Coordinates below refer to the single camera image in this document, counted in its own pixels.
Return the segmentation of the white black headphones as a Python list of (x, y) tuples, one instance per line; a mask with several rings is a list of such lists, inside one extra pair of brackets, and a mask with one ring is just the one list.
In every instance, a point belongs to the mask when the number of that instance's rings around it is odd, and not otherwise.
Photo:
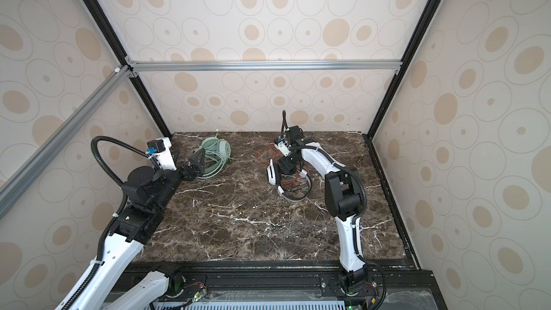
[(271, 159), (266, 173), (269, 184), (288, 202), (302, 202), (311, 194), (312, 181), (305, 169), (298, 168), (293, 175), (285, 175), (276, 161)]

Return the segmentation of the mint green headphones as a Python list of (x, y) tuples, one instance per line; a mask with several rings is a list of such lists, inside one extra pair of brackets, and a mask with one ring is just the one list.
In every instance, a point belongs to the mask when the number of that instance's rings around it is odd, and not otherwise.
[(199, 178), (209, 179), (218, 175), (231, 157), (230, 144), (225, 139), (212, 136), (206, 138), (200, 147), (205, 150), (205, 159), (213, 164), (206, 167), (204, 174)]

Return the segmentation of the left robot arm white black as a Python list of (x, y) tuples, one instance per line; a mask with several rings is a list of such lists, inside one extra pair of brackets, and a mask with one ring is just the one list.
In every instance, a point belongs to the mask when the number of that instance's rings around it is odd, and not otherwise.
[[(151, 165), (136, 168), (126, 181), (122, 181), (103, 160), (99, 142), (128, 149), (150, 160)], [(92, 155), (119, 186), (123, 199), (99, 238), (96, 257), (58, 305), (59, 309), (99, 309), (130, 262), (156, 232), (179, 185), (205, 173), (204, 148), (197, 149), (186, 164), (177, 166), (171, 147), (168, 138), (148, 142), (144, 152), (109, 136), (96, 136), (91, 140)]]

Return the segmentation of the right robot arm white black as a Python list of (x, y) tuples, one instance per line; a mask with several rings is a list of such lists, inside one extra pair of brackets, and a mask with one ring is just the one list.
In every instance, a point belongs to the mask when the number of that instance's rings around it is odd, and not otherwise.
[(282, 153), (278, 161), (270, 161), (267, 177), (279, 195), (287, 198), (282, 176), (298, 174), (308, 179), (303, 163), (310, 164), (324, 178), (324, 201), (335, 219), (339, 237), (341, 285), (345, 293), (356, 294), (364, 285), (374, 290), (373, 303), (383, 302), (386, 296), (385, 275), (379, 265), (363, 256), (360, 220), (367, 209), (367, 195), (356, 169), (348, 168), (326, 152), (318, 142), (299, 139), (285, 142), (278, 138), (274, 147)]

